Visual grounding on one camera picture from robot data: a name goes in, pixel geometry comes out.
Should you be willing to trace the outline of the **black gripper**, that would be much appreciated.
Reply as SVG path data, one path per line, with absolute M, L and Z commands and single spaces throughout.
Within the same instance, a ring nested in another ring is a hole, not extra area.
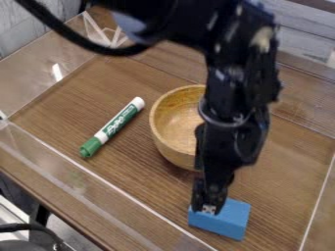
M 195 129 L 195 169 L 191 208 L 210 207 L 218 215 L 226 205 L 235 171 L 258 161 L 270 129 L 269 107 L 258 107 L 239 121 L 225 121 L 205 104 L 199 105 L 203 123 Z

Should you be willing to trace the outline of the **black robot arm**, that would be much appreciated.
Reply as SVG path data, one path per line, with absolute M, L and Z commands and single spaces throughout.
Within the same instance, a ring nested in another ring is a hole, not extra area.
M 114 13 L 134 44 L 103 46 L 67 26 L 38 0 L 14 0 L 42 23 L 82 48 L 114 57 L 135 56 L 163 41 L 202 53 L 206 91 L 195 129 L 195 179 L 191 208 L 219 214 L 235 171 L 253 165 L 270 130 L 270 105 L 278 101 L 278 24 L 253 0 L 95 0 Z

